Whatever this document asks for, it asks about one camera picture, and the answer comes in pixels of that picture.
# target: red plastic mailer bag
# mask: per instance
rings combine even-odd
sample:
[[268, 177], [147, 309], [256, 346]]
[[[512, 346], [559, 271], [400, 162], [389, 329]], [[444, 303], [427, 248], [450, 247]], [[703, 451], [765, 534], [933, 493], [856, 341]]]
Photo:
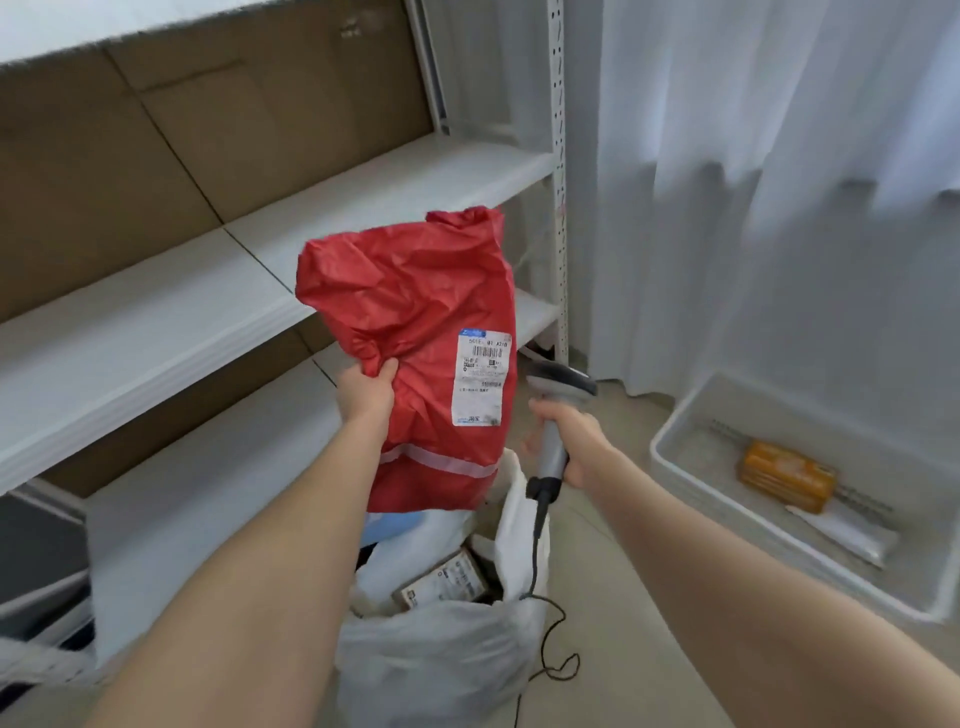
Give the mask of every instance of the red plastic mailer bag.
[[472, 509], [492, 483], [516, 389], [503, 215], [471, 207], [306, 243], [297, 298], [373, 376], [400, 361], [368, 510]]

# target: barcode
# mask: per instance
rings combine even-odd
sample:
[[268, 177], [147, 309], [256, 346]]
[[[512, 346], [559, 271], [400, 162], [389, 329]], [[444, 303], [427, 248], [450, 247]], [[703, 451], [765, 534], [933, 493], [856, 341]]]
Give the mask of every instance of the barcode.
[[499, 359], [503, 356], [503, 350], [498, 347], [473, 347], [474, 356], [492, 356]]

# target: brown cardboard panel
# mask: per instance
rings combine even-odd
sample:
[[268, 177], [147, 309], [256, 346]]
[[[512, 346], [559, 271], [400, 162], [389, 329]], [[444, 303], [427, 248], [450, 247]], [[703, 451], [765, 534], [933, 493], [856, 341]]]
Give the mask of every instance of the brown cardboard panel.
[[83, 50], [0, 69], [0, 132], [85, 109], [127, 91], [100, 50]]
[[303, 337], [303, 342], [310, 348], [312, 353], [326, 349], [336, 341], [319, 313], [315, 313], [310, 318], [304, 319], [297, 324], [296, 328], [300, 336]]
[[237, 15], [214, 18], [124, 40], [107, 52], [130, 85], [144, 90], [242, 60], [239, 24]]
[[433, 131], [420, 66], [398, 0], [335, 0], [342, 32], [334, 42], [365, 158]]
[[217, 227], [123, 98], [0, 135], [0, 321]]
[[328, 0], [284, 2], [124, 40], [108, 52], [142, 91], [243, 61], [277, 61], [328, 48], [332, 18]]
[[281, 130], [245, 66], [148, 91], [143, 101], [222, 219], [296, 190]]
[[43, 477], [80, 497], [236, 404], [310, 355], [288, 329], [58, 463]]
[[348, 98], [323, 54], [237, 65], [143, 99], [225, 221], [362, 157]]

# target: black cable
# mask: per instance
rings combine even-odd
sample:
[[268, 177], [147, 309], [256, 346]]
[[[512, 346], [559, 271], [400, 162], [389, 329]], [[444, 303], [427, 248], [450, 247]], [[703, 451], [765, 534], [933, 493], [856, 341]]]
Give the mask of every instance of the black cable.
[[[534, 589], [537, 587], [537, 551], [540, 547], [540, 536], [537, 535], [534, 537], [534, 574], [533, 579], [530, 581], [530, 591], [523, 595], [520, 600], [523, 599], [536, 599], [537, 601], [544, 601], [547, 604], [550, 604], [558, 612], [560, 612], [560, 618], [557, 619], [553, 624], [547, 627], [546, 632], [543, 633], [543, 639], [540, 640], [540, 669], [537, 670], [534, 674], [530, 676], [530, 680], [527, 682], [533, 682], [541, 675], [546, 675], [548, 678], [558, 683], [569, 682], [577, 676], [577, 673], [580, 672], [580, 653], [574, 652], [572, 655], [567, 657], [564, 660], [564, 663], [559, 667], [551, 667], [546, 663], [546, 641], [550, 637], [550, 633], [553, 632], [557, 627], [563, 624], [566, 621], [566, 610], [560, 606], [557, 602], [551, 599], [548, 596], [540, 596], [534, 594]], [[564, 670], [566, 666], [569, 665], [574, 660], [577, 661], [577, 667], [573, 669], [568, 675], [564, 675]], [[516, 697], [516, 714], [514, 715], [514, 728], [517, 728], [520, 722], [520, 701], [523, 700], [523, 693]]]

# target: orange package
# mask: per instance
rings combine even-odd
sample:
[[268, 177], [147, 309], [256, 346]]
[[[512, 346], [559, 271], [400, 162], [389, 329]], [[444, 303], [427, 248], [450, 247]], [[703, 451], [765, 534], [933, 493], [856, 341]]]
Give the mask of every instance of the orange package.
[[757, 488], [809, 513], [820, 513], [833, 495], [837, 471], [794, 450], [754, 440], [737, 475]]

